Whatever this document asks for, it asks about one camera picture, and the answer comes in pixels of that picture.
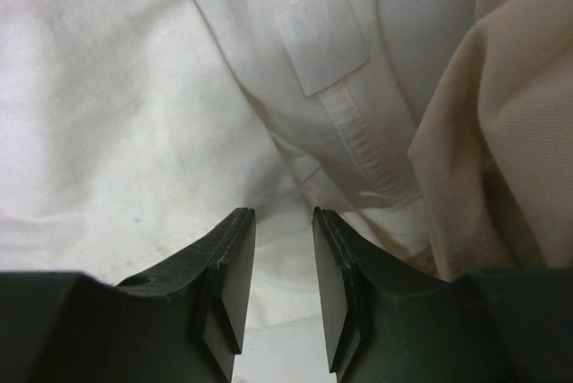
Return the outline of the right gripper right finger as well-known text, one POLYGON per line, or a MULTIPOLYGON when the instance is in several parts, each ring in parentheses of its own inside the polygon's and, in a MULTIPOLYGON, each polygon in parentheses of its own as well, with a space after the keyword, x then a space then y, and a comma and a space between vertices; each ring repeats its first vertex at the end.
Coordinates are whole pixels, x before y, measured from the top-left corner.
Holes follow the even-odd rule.
POLYGON ((480 269, 444 282, 315 209, 329 370, 340 382, 569 382, 572 273, 480 269))

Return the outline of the cream white t shirt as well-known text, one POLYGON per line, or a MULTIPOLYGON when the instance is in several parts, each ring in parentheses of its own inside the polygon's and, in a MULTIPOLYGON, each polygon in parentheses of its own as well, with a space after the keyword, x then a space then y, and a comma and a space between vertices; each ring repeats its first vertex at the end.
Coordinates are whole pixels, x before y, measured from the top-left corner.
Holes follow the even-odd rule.
POLYGON ((256 213, 247 324, 319 312, 311 219, 435 269, 407 158, 475 0, 1 0, 1 267, 110 284, 256 213))

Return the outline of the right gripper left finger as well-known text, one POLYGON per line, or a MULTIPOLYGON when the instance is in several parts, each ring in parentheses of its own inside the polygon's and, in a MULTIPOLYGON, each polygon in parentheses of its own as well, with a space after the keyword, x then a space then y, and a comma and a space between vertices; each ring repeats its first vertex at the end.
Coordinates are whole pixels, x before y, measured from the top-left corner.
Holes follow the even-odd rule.
POLYGON ((117 285, 80 272, 1 275, 4 382, 228 382, 244 341, 255 213, 117 285))

